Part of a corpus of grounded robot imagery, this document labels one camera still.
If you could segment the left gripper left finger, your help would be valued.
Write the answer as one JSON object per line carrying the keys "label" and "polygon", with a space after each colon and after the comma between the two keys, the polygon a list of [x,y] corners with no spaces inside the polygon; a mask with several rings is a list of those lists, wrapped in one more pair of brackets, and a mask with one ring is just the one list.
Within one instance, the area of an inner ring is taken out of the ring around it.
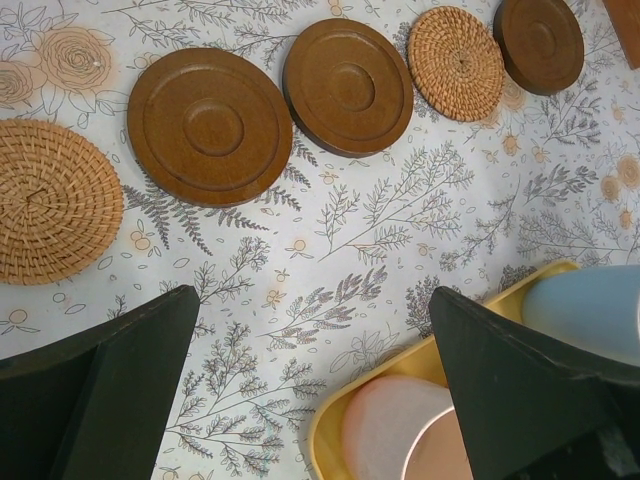
{"label": "left gripper left finger", "polygon": [[2,360],[2,478],[150,478],[199,306],[181,285]]}

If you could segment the light blue mug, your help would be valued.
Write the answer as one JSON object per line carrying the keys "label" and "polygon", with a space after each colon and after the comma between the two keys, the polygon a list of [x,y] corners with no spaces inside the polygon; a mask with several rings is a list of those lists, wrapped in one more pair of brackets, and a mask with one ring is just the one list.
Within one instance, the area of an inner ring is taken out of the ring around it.
{"label": "light blue mug", "polygon": [[544,279],[525,295],[521,316],[533,330],[637,366],[639,267],[591,267]]}

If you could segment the orange compartment tray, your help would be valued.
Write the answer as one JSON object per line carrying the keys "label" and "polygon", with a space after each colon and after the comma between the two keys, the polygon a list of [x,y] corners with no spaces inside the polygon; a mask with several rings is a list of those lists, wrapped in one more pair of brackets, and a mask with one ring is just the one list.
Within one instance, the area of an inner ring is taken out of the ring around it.
{"label": "orange compartment tray", "polygon": [[604,0],[629,67],[639,68],[640,0]]}

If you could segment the brown wooden coaster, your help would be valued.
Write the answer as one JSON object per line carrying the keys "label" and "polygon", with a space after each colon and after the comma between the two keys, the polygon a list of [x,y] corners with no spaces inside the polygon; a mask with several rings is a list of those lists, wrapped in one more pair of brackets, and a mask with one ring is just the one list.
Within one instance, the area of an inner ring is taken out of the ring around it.
{"label": "brown wooden coaster", "polygon": [[200,206],[235,206],[265,192],[288,163],[293,125],[274,82],[217,48],[172,52],[129,97],[127,130],[150,179]]}
{"label": "brown wooden coaster", "polygon": [[556,94],[581,74],[584,40],[564,1],[503,1],[494,16],[493,35],[510,77],[531,93]]}
{"label": "brown wooden coaster", "polygon": [[284,62],[282,88],[300,129],[340,156],[388,148],[413,112],[404,60],[383,35],[353,20],[321,20],[302,31]]}

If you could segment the yellow plastic tray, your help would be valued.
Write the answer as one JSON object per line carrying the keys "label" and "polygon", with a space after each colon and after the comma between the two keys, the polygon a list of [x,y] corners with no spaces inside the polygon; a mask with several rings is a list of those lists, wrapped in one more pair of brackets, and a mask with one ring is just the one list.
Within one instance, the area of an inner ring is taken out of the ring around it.
{"label": "yellow plastic tray", "polygon": [[[576,270],[569,260],[545,265],[503,292],[487,300],[484,306],[512,321],[522,321],[521,309],[528,290],[542,279]],[[348,480],[350,471],[342,456],[341,429],[347,406],[366,383],[388,375],[408,375],[446,386],[446,376],[439,357],[435,337],[429,336],[391,357],[367,374],[346,384],[316,410],[307,435],[310,461],[316,479]]]}

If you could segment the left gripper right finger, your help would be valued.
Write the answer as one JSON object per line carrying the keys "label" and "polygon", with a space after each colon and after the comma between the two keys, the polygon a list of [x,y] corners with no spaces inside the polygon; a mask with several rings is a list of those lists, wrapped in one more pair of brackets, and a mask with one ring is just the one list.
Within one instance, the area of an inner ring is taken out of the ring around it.
{"label": "left gripper right finger", "polygon": [[474,478],[638,478],[638,368],[448,287],[429,312]]}

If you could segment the light pink mug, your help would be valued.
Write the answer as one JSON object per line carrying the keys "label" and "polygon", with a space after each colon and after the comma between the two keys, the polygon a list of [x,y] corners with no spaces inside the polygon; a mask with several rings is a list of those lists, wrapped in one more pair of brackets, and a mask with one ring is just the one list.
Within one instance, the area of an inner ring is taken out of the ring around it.
{"label": "light pink mug", "polygon": [[391,375],[363,386],[342,426],[345,463],[355,479],[471,479],[450,391]]}

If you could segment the woven rattan coaster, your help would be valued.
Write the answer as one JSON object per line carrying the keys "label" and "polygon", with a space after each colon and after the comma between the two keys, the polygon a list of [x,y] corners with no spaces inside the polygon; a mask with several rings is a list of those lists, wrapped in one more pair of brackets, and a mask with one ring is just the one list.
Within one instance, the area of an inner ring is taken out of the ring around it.
{"label": "woven rattan coaster", "polygon": [[411,28],[407,54],[418,91],[445,117],[475,122],[498,105],[505,83],[501,50],[467,11],[440,6],[424,12]]}
{"label": "woven rattan coaster", "polygon": [[84,136],[46,121],[2,121],[2,282],[79,273],[110,247],[123,210],[114,167]]}

